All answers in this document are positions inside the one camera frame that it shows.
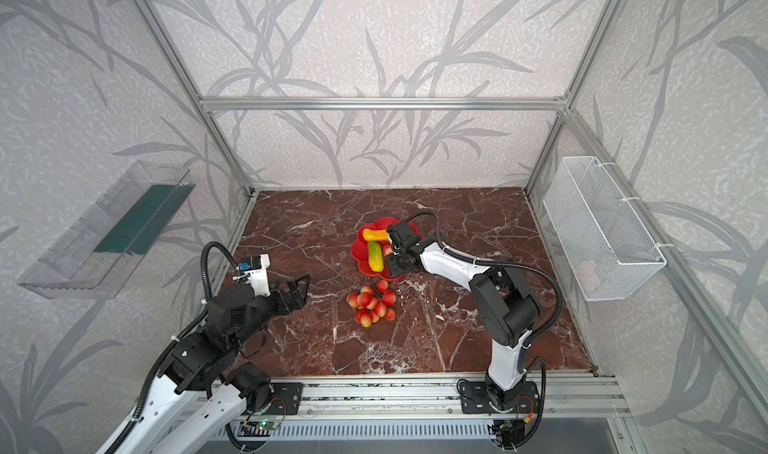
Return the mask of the yellow fake fruit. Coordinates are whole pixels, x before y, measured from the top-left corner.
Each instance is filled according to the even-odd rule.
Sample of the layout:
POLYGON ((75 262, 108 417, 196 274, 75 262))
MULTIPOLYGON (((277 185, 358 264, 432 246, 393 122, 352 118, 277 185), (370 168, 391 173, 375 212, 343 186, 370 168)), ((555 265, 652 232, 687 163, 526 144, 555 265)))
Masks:
POLYGON ((366 242, 384 242, 389 243, 389 236, 386 229, 364 228, 362 238, 366 242))

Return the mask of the red fake lychee bunch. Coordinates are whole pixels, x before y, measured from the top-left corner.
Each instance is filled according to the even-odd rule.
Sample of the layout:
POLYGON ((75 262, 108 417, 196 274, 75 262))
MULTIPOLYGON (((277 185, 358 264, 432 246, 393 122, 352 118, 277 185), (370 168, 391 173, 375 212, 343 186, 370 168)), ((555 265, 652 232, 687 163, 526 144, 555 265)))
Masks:
POLYGON ((355 310, 354 320, 368 328, 381 320, 394 321, 398 297, 388 279, 379 279, 375 285, 365 285, 358 292, 345 296, 347 305, 355 310))

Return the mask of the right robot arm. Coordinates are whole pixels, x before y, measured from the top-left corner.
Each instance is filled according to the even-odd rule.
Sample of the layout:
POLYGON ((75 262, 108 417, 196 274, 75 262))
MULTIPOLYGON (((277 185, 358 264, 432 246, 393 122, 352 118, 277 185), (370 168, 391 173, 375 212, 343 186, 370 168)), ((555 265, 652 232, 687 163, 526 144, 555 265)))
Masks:
POLYGON ((528 349, 560 318, 564 307, 562 289, 554 276, 540 268, 456 250, 442 240, 439 228, 434 236, 421 237, 410 221, 424 215, 440 222, 435 211, 422 210, 386 228, 392 248, 385 256, 386 267, 395 276, 421 269, 470 291, 483 328, 492 339, 491 361, 485 375, 489 404, 498 412, 510 412, 527 381, 524 360, 528 349), (555 294, 554 310, 541 325, 536 324, 541 305, 524 275, 526 271, 546 280, 555 294))

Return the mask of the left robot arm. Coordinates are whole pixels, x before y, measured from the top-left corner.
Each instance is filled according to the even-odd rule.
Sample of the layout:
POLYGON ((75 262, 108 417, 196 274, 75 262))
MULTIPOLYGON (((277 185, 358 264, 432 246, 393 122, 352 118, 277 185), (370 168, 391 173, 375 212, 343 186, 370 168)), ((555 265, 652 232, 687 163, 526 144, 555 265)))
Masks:
POLYGON ((241 453, 259 449, 239 440, 233 424, 279 396, 262 369, 235 361, 271 319, 305 306, 311 277, 271 282, 268 255, 237 261, 218 241, 204 245, 199 265, 202 312, 154 361, 132 411, 100 452, 195 453, 219 430, 241 453))

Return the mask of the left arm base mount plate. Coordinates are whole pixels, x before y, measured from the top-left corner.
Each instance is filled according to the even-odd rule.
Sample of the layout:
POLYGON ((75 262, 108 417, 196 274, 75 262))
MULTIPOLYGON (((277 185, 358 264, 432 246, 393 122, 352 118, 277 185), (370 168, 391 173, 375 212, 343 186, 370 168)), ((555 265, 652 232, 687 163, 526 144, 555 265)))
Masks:
POLYGON ((247 414, 294 416, 299 412, 304 385, 299 382, 262 383, 245 396, 247 414))

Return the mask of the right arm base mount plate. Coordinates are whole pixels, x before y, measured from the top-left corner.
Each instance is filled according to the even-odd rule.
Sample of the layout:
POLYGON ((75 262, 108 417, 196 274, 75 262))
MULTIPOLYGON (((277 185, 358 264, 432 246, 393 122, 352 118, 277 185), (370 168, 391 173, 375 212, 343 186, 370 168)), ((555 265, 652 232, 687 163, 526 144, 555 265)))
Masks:
POLYGON ((460 378, 456 390, 464 414, 511 414, 529 417, 541 407, 541 394, 534 381, 522 379, 509 390, 502 390, 489 380, 460 378))

